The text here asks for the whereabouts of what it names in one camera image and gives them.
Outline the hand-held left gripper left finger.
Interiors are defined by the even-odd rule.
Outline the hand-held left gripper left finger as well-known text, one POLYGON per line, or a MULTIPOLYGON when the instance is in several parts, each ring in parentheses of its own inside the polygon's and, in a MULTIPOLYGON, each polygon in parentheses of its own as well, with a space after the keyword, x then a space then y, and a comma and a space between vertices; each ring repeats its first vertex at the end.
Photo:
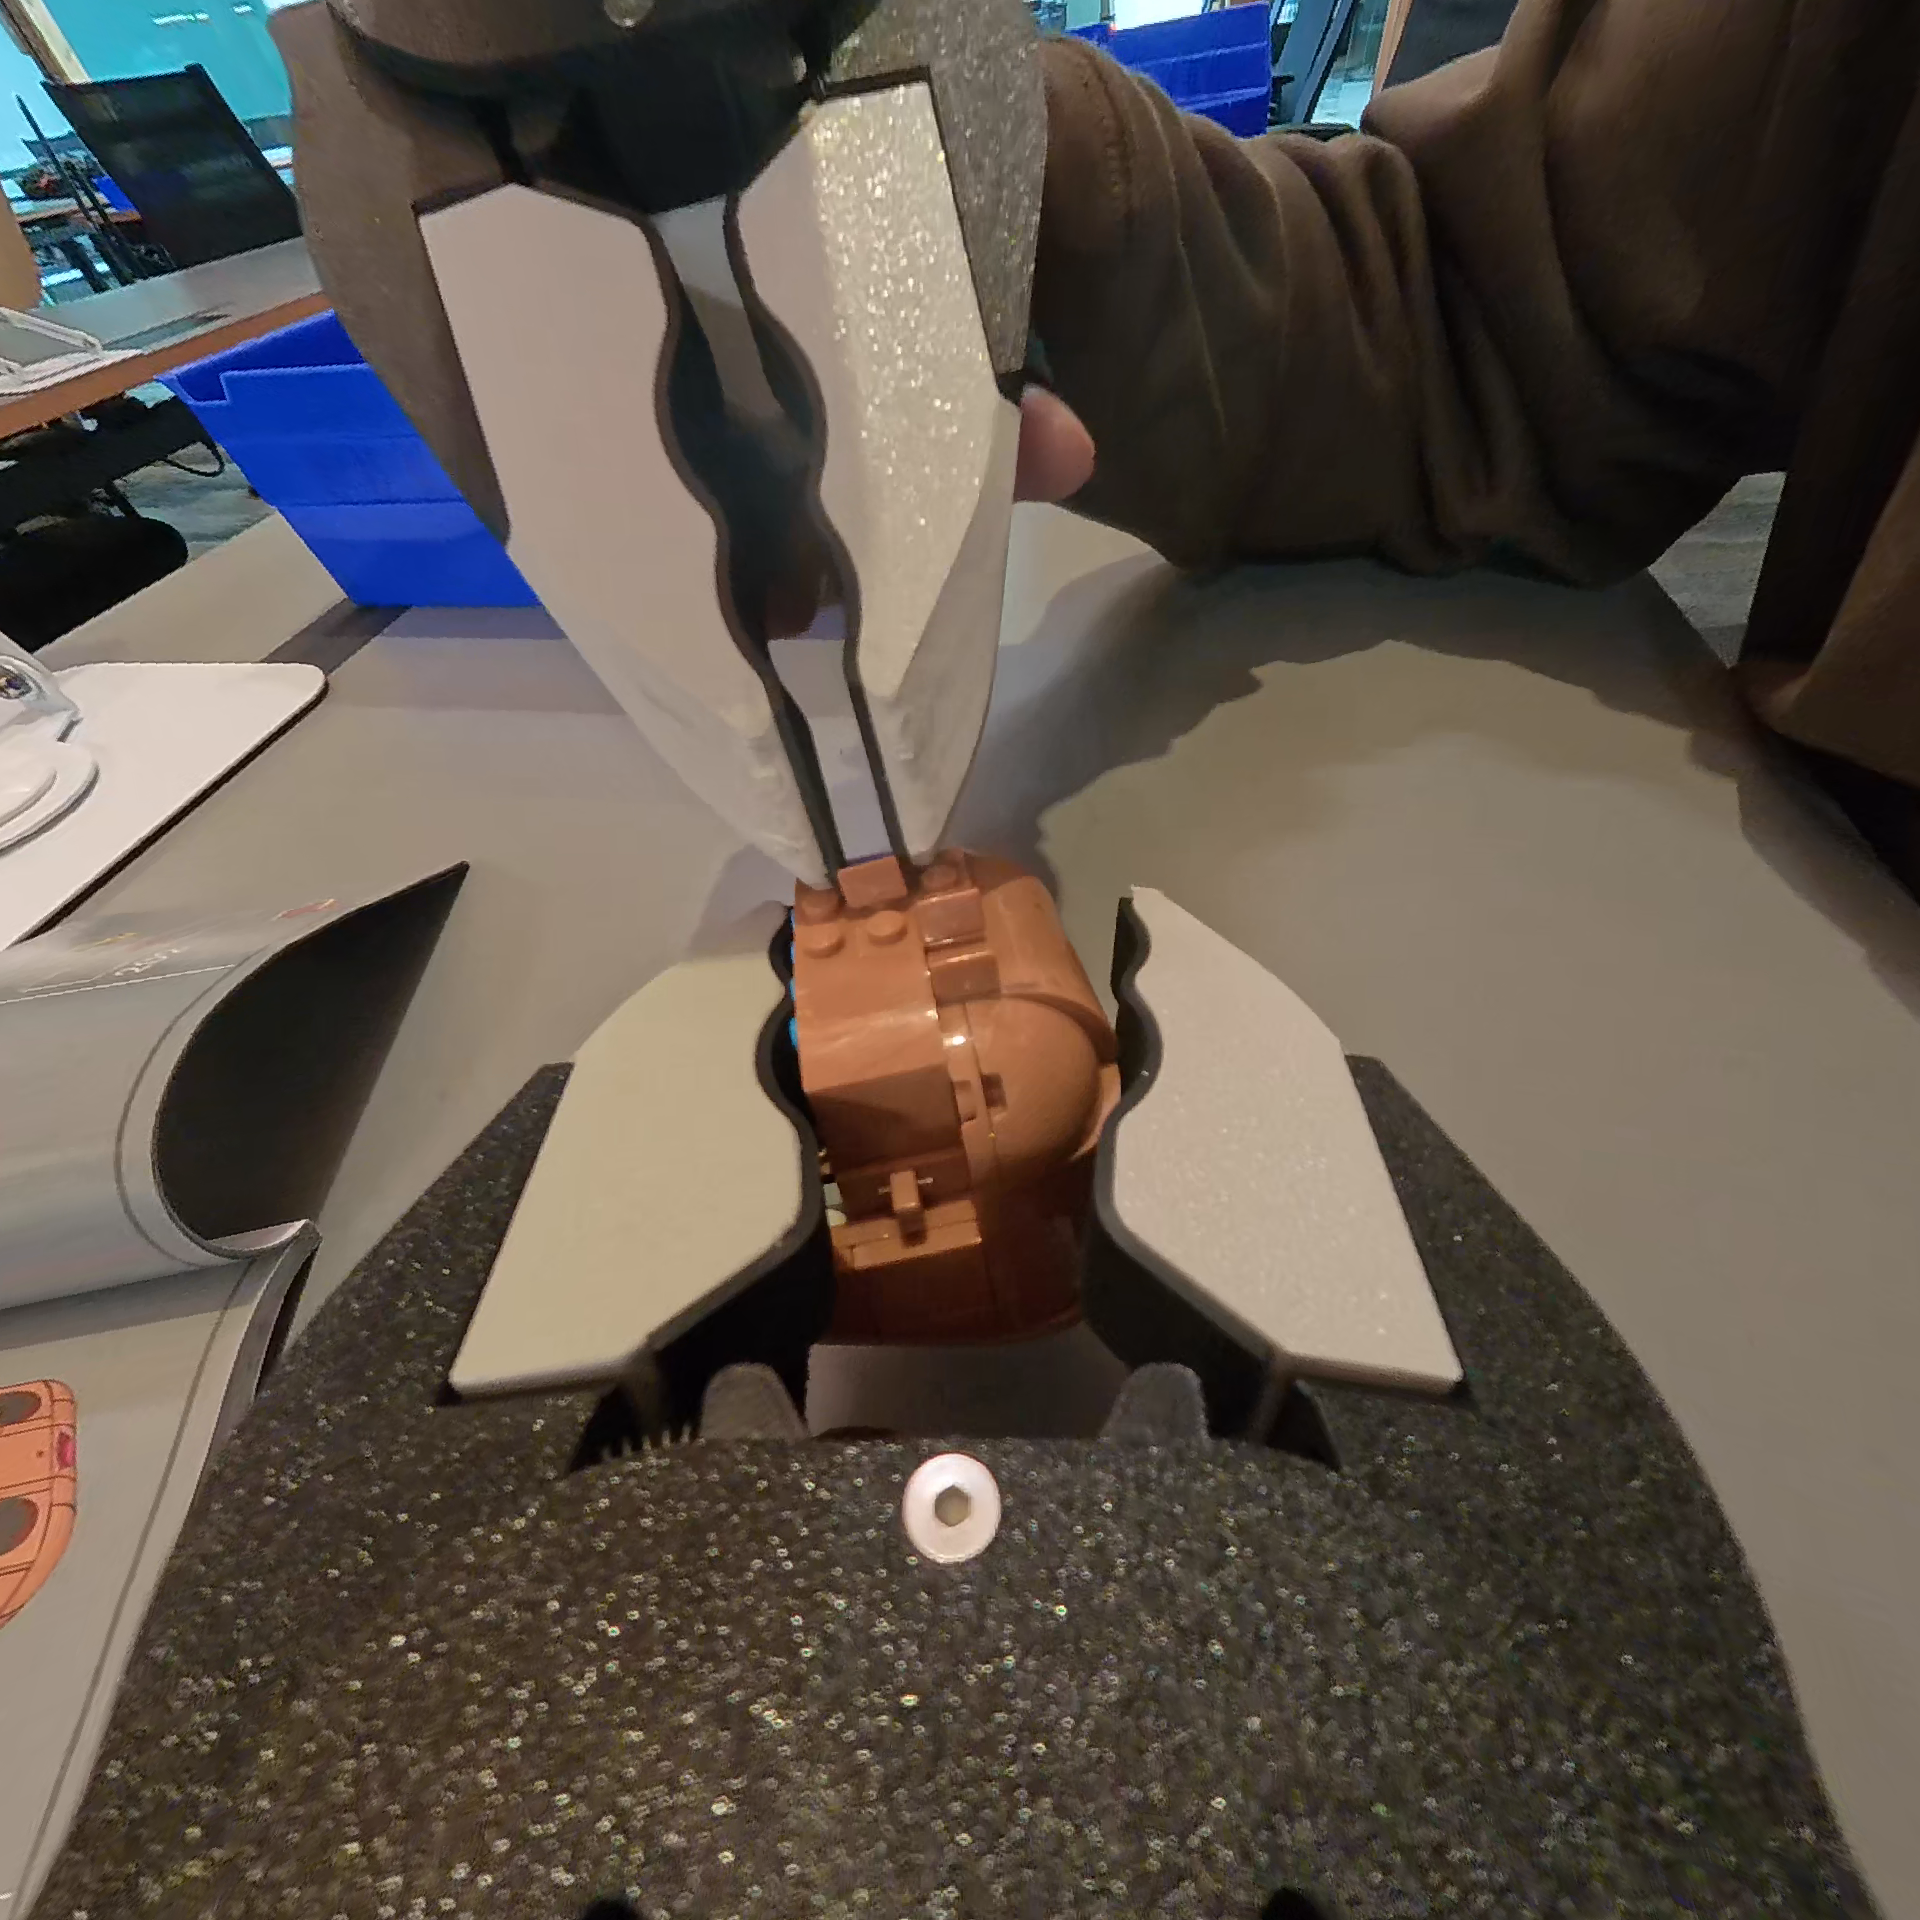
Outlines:
POLYGON ((616 1384, 664 1435, 757 1362, 805 1400, 833 1247, 790 946, 790 916, 746 916, 583 1044, 448 1367, 456 1396, 616 1384))

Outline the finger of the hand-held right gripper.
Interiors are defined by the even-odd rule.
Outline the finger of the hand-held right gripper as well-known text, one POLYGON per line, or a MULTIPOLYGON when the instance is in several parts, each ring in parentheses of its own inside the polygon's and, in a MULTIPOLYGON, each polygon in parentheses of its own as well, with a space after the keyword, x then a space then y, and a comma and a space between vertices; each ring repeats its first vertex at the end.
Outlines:
POLYGON ((850 564, 850 674, 897 845, 944 843, 992 701, 1019 411, 982 319, 927 79, 811 108, 738 197, 755 314, 808 373, 850 564))
POLYGON ((673 315, 648 223, 506 183, 422 216, 509 515, 509 555, 657 755, 810 885, 826 852, 723 603, 718 532, 662 403, 673 315))

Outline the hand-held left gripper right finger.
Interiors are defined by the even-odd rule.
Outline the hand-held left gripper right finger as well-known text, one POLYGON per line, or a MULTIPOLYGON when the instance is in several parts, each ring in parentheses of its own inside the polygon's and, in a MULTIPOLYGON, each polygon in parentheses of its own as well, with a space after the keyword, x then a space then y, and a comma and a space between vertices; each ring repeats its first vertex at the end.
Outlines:
POLYGON ((1306 1384, 1456 1399, 1469 1371, 1334 1029, 1143 885, 1119 904, 1111 984, 1099 1341, 1135 1371, 1184 1368, 1211 1435, 1313 1426, 1306 1384))

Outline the blue plastic parts bin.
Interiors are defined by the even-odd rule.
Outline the blue plastic parts bin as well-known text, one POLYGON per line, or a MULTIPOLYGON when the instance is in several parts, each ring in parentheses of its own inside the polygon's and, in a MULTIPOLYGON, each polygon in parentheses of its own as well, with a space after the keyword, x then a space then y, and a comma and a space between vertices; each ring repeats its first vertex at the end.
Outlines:
POLYGON ((160 382, 358 605, 537 605, 334 314, 160 382))

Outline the brown lego head model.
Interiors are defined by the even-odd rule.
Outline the brown lego head model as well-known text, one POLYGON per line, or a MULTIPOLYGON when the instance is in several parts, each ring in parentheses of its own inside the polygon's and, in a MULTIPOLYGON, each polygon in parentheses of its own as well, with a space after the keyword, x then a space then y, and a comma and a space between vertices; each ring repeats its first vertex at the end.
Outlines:
POLYGON ((901 908, 800 882, 800 1083, 838 1188, 833 1318, 850 1347, 989 1347, 1075 1328, 1119 1039, 1045 880, 950 847, 901 908))

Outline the person's right forearm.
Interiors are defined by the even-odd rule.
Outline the person's right forearm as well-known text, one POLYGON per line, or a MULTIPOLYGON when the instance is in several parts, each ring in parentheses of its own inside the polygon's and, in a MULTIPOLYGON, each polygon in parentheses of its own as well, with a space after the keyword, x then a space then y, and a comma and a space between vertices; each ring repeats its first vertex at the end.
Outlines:
POLYGON ((1363 130, 1233 136, 1043 42, 1072 506, 1168 563, 1607 586, 1814 451, 1917 4, 1517 4, 1363 130))

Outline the lego instruction booklet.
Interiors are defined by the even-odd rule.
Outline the lego instruction booklet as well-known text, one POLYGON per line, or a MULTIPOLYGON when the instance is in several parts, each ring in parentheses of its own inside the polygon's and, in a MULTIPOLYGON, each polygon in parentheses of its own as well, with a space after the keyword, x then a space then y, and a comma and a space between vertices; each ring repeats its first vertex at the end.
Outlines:
POLYGON ((5 951, 5 1916, 81 1808, 465 878, 5 951))

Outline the person's right hand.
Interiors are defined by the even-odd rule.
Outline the person's right hand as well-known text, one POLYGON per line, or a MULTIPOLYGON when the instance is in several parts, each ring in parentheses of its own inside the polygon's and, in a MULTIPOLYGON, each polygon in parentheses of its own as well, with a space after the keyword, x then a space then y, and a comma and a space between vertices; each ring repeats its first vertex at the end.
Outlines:
POLYGON ((1016 500, 1066 506, 1097 470, 1097 446, 1082 416, 1034 379, 1019 398, 1016 500))

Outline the long brown desk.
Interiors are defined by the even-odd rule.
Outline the long brown desk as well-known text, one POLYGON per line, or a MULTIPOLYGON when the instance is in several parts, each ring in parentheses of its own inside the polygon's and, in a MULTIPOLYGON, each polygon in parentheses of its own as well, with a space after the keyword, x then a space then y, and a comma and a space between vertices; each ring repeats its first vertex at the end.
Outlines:
POLYGON ((136 392, 216 351, 326 311, 330 296, 303 240, 43 306, 39 318, 85 332, 111 351, 122 351, 122 359, 73 373, 43 390, 5 398, 3 434, 136 392))

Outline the stack of blue bins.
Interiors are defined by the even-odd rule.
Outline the stack of blue bins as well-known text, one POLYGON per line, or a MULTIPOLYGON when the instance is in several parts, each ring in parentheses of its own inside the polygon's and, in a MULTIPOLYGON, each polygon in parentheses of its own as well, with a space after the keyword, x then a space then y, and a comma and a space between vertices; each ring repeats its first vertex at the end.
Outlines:
POLYGON ((1153 79, 1177 108, 1238 136, 1259 136, 1273 106, 1269 4, 1233 4, 1138 28, 1096 22, 1071 37, 1153 79))

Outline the black monitor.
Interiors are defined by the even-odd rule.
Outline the black monitor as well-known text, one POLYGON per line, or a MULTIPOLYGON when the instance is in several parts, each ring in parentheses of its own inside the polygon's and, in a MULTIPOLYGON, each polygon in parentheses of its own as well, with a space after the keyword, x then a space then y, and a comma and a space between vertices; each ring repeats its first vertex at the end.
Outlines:
POLYGON ((176 271, 303 237, 296 190, 202 64, 41 87, 176 271))

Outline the black office chair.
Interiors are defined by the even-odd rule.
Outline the black office chair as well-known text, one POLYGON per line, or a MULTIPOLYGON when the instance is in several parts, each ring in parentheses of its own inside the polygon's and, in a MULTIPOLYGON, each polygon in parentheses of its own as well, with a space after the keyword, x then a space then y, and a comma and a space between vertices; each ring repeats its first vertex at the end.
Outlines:
POLYGON ((186 563, 179 527, 138 515, 49 518, 15 531, 3 540, 3 635, 38 654, 186 563))

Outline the person's brown jacket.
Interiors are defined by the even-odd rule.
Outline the person's brown jacket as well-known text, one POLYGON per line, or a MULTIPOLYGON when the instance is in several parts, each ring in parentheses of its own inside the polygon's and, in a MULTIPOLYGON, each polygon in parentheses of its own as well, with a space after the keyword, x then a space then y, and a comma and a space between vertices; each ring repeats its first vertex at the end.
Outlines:
POLYGON ((1787 474, 1737 679, 1879 864, 1919 895, 1919 451, 1787 474))

